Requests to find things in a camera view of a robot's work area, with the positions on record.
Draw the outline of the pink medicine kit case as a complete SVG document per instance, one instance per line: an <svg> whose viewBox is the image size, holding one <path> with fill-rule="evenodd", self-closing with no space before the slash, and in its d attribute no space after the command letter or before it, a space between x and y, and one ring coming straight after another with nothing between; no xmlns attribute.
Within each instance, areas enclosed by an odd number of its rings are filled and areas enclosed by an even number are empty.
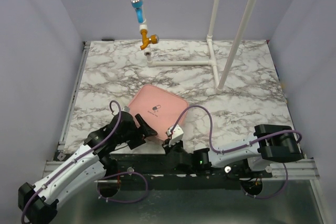
<svg viewBox="0 0 336 224"><path fill-rule="evenodd" d="M178 95L150 84L144 85L128 104L130 114L141 115L157 131L156 136L149 138L156 142L167 139L166 131L188 106L189 103Z"/></svg>

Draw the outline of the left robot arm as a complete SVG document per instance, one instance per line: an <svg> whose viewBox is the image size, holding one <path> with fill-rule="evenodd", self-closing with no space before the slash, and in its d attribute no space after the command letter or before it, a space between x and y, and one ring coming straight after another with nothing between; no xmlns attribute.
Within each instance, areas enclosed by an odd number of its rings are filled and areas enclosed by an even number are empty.
<svg viewBox="0 0 336 224"><path fill-rule="evenodd" d="M120 111L109 124L89 133L84 143L58 168L34 184L18 190L22 223L50 223L58 209L88 183L125 175L110 153L126 143L134 149L156 136L141 115Z"/></svg>

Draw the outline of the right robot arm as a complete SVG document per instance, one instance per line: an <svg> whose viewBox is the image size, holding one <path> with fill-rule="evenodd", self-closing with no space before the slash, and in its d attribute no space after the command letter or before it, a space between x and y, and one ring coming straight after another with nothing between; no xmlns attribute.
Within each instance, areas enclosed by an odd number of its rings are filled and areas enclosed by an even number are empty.
<svg viewBox="0 0 336 224"><path fill-rule="evenodd" d="M169 128L162 147L173 169L187 174L209 172L242 162L241 171L255 177L270 163L290 163L303 159L298 144L302 134L285 125L261 124L255 132L236 143L218 148L203 148L192 153L183 147L183 131Z"/></svg>

